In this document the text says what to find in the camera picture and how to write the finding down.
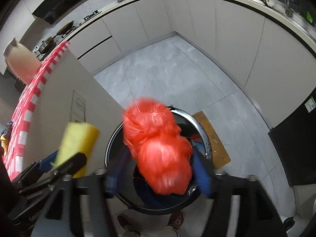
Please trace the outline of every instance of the countertop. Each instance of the countertop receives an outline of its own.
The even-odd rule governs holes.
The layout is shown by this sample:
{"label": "countertop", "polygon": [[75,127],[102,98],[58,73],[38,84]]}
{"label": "countertop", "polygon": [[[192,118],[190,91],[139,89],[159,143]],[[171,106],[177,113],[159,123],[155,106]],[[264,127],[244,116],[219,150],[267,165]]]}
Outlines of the countertop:
{"label": "countertop", "polygon": [[[83,28],[85,28],[87,25],[89,25],[91,22],[102,18],[104,15],[108,14],[109,12],[123,7],[124,5],[134,2],[137,0],[126,0],[121,3],[113,2],[111,4],[108,4],[107,6],[100,9],[100,13],[91,18],[90,20],[83,23],[80,27],[78,27],[75,31],[73,31],[70,35],[68,35],[65,40],[70,40],[72,36],[76,35],[76,33],[80,32]],[[279,21],[280,23],[284,24],[286,27],[288,27],[291,31],[293,31],[295,34],[297,34],[315,53],[316,53],[316,43],[314,41],[314,38],[316,37],[316,31],[312,30],[312,34],[308,33],[303,27],[301,27],[296,21],[294,21],[292,18],[282,15],[281,13],[265,6],[261,1],[258,0],[232,0],[234,2],[238,2],[241,5],[245,5],[247,7],[252,7],[254,10],[259,10],[263,12],[266,15],[269,15],[273,17],[275,20]],[[268,5],[270,7],[277,6],[278,2],[275,0],[270,0]]]}

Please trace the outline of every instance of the red and white checkered tablecloth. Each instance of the red and white checkered tablecloth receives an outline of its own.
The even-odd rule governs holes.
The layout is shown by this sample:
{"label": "red and white checkered tablecloth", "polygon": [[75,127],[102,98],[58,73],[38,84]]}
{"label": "red and white checkered tablecloth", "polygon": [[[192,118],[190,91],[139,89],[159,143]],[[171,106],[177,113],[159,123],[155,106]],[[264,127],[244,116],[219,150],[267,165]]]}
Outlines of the red and white checkered tablecloth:
{"label": "red and white checkered tablecloth", "polygon": [[26,145],[27,132],[30,129],[32,115],[35,110],[37,100],[43,87],[49,78],[50,73],[56,66],[59,58],[68,48],[69,42],[61,42],[45,58],[42,66],[34,76],[32,82],[25,87],[18,105],[12,116],[12,133],[8,147],[8,153],[3,158],[10,180],[13,180],[22,171],[23,153]]}

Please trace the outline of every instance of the wooden board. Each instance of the wooden board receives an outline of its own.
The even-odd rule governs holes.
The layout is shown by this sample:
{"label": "wooden board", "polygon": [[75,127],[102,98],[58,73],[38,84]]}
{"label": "wooden board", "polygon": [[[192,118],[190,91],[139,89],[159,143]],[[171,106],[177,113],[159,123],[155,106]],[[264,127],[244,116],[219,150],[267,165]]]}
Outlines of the wooden board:
{"label": "wooden board", "polygon": [[228,156],[227,151],[225,150],[221,140],[217,136],[214,128],[205,116],[204,112],[199,111],[195,113],[193,117],[201,124],[209,137],[213,153],[214,166],[216,168],[221,168],[222,166],[230,162],[230,157]]}

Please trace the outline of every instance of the metal rim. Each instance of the metal rim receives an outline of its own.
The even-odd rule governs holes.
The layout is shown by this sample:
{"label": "metal rim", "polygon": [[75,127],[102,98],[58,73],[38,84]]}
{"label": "metal rim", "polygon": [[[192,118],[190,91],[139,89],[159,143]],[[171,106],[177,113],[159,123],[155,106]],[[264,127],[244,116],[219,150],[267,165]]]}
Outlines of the metal rim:
{"label": "metal rim", "polygon": [[[203,144],[205,147],[205,156],[207,159],[211,160],[212,159],[211,144],[210,144],[209,138],[208,138],[205,130],[200,125],[200,123],[194,117],[192,117],[190,114],[188,114],[187,112],[185,112],[183,110],[180,110],[178,108],[174,108],[173,106],[169,106],[168,108],[170,109],[170,111],[172,113],[177,114],[179,116],[182,116],[183,118],[188,120],[197,129],[199,135],[202,138],[202,141],[203,141]],[[105,167],[107,167],[108,155],[109,155],[109,151],[112,148],[113,141],[116,138],[116,136],[118,135],[118,133],[121,131],[121,129],[123,128],[123,124],[124,124],[124,122],[121,122],[119,124],[119,126],[116,128],[116,130],[114,131],[114,133],[112,134],[112,136],[109,140],[109,143],[107,145],[106,152],[105,152],[105,160],[104,160]],[[196,183],[194,183],[192,185],[192,187],[189,189],[189,193],[191,193],[191,195],[185,201],[183,201],[183,202],[181,202],[173,207],[170,207],[167,209],[160,209],[160,210],[152,210],[152,209],[139,207],[136,204],[132,204],[131,202],[129,202],[124,196],[122,196],[120,194],[116,194],[116,196],[120,199],[121,202],[123,202],[130,209],[133,209],[135,211],[138,211],[138,212],[144,213],[144,214],[163,215],[163,214],[170,214],[174,211],[183,209],[186,206],[193,203],[200,196],[200,192],[197,189]]]}

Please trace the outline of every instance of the red plastic bag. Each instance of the red plastic bag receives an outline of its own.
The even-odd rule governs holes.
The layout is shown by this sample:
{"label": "red plastic bag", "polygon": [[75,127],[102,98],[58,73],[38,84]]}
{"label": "red plastic bag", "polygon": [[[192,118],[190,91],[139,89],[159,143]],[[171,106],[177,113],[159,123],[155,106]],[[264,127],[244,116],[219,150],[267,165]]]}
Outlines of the red plastic bag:
{"label": "red plastic bag", "polygon": [[184,194],[192,177],[192,146],[167,106],[139,99],[124,111],[123,121],[124,144],[153,191]]}
{"label": "red plastic bag", "polygon": [[130,148],[132,158],[137,160],[139,147],[160,133],[180,134],[172,112],[154,99],[140,98],[123,113],[124,144]]}
{"label": "red plastic bag", "polygon": [[186,138],[163,134],[141,145],[137,167],[155,193],[182,195],[192,177],[191,153]]}

